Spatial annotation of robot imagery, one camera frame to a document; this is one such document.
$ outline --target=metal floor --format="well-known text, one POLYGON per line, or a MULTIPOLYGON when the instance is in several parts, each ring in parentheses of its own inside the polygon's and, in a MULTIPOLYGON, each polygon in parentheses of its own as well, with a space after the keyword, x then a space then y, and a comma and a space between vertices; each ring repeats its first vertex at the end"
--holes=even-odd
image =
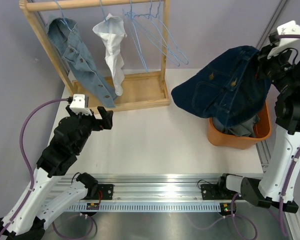
MULTIPOLYGON (((246 202, 237 203, 237 213, 250 218, 257 227, 258 240, 292 240, 285 238, 278 222, 266 209, 256 208, 246 202)), ((69 238, 82 237, 90 227, 90 223, 83 217, 67 220, 73 216, 66 212, 60 216, 55 224, 60 231, 69 238)), ((226 218, 208 230, 206 228, 221 216, 216 212, 99 212, 93 218, 95 228, 89 238, 91 240, 240 240, 232 220, 226 218)), ((254 229, 249 222, 236 218, 238 228, 242 234, 252 239, 254 229)), ((46 231, 43 240, 60 240, 52 226, 46 231)))

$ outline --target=wooden frame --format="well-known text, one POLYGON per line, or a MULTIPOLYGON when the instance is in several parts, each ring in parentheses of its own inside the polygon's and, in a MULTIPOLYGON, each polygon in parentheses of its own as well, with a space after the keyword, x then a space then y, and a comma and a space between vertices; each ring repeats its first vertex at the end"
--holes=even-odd
MULTIPOLYGON (((148 3, 151 0, 132 0, 133 4, 148 3)), ((168 28, 170 15, 170 0, 161 0, 163 2, 163 23, 168 28)), ((76 9, 99 7, 98 0, 60 0, 58 1, 61 9, 76 9)), ((102 0, 103 6, 129 4, 130 0, 102 0)), ((28 0, 19 0, 19 6, 31 25, 34 33, 38 37, 44 50, 53 63, 56 71, 61 77, 64 85, 71 95, 73 94, 87 94, 89 95, 89 108, 94 112, 97 111, 98 106, 102 106, 100 101, 84 89, 79 82, 71 81, 68 77, 68 70, 65 68, 63 61, 60 58, 58 51, 51 44, 37 17, 36 12, 59 10, 58 5, 54 1, 48 2, 28 2, 28 0)), ((168 42, 168 31, 163 28, 162 36, 168 42)), ((167 53, 167 48, 162 47, 162 51, 167 53)), ((167 57, 162 54, 161 70, 149 73, 138 73, 125 75, 122 82, 123 94, 115 101, 116 108, 111 108, 113 111, 126 111, 134 109, 146 109, 170 105, 170 97, 166 84, 166 62, 167 57)), ((105 78, 109 84, 113 85, 112 78, 105 78)))

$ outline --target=dark blue denim garment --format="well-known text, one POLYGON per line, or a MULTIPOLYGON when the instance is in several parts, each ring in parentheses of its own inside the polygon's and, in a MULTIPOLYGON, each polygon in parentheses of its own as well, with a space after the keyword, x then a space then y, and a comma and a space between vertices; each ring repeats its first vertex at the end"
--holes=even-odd
POLYGON ((70 31, 62 20, 61 17, 50 18, 46 26, 50 41, 58 49, 62 59, 68 63, 78 82, 105 107, 115 108, 114 100, 118 97, 115 89, 98 72, 91 53, 80 37, 77 22, 65 19, 70 31))
POLYGON ((256 79, 258 52, 252 46, 227 50, 172 90, 175 104, 200 118, 216 117, 226 128, 251 119, 271 86, 270 79, 256 79))

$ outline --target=white garment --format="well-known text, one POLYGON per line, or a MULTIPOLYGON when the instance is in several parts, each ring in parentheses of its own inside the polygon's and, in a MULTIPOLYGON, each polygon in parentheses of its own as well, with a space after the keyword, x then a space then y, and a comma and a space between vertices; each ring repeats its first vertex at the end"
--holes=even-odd
POLYGON ((109 13, 106 19, 95 25, 92 30, 103 41, 105 61, 111 71, 115 93, 121 96, 123 93, 121 83, 125 79, 125 74, 121 69, 124 60, 120 53, 120 43, 127 36, 124 21, 121 17, 109 13))

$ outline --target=plastic container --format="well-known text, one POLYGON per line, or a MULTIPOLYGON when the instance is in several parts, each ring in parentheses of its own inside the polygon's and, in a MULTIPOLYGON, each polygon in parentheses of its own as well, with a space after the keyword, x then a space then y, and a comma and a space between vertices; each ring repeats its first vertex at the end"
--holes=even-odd
POLYGON ((254 133, 256 137, 234 136, 219 132, 212 123, 212 119, 208 119, 207 138, 212 145, 226 146, 236 149, 248 149, 256 143, 270 137, 272 125, 268 111, 268 105, 265 103, 263 109, 258 113, 260 121, 254 125, 254 133))

